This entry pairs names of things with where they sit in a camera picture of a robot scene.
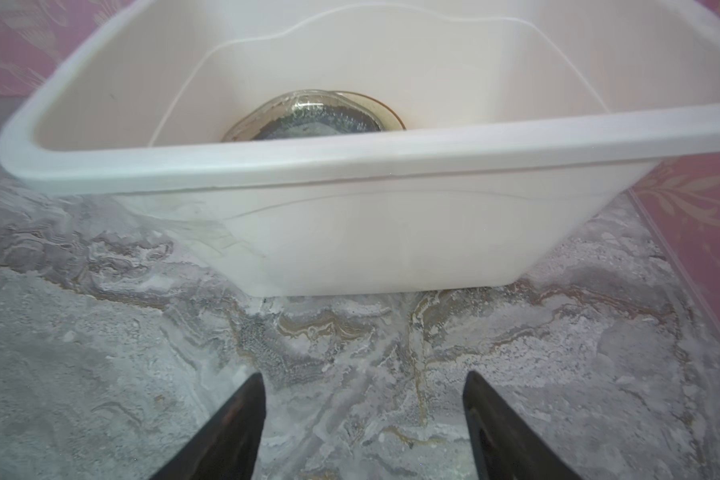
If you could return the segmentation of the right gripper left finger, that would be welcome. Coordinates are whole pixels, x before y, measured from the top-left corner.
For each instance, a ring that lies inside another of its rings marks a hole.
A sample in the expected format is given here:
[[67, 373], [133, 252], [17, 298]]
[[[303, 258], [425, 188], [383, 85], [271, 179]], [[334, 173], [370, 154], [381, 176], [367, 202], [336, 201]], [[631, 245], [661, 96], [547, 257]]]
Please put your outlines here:
[[151, 479], [252, 478], [265, 419], [264, 379], [255, 373]]

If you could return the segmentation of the smoky grey glass plate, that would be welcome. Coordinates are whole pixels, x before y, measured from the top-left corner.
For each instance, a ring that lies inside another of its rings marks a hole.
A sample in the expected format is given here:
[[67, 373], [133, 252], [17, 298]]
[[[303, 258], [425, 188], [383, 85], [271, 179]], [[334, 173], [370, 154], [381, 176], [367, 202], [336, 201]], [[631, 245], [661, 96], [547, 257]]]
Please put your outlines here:
[[269, 141], [401, 131], [384, 103], [349, 91], [298, 90], [262, 104], [233, 125], [224, 142]]

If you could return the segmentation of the white plastic bin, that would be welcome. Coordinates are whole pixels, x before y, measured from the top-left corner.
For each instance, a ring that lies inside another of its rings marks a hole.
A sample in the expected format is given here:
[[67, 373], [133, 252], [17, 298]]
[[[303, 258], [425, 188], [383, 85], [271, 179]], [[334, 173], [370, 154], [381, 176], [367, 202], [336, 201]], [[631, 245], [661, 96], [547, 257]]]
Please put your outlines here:
[[[222, 140], [298, 90], [406, 128]], [[696, 1], [137, 1], [0, 134], [28, 187], [112, 195], [258, 297], [506, 285], [711, 152], [720, 18]]]

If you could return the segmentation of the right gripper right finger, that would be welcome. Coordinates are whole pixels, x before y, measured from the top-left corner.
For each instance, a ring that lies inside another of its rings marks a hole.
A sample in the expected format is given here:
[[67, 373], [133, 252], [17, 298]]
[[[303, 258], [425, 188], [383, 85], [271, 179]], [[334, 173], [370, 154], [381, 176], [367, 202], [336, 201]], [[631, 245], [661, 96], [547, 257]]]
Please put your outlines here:
[[580, 477], [474, 370], [466, 376], [462, 401], [480, 479]]

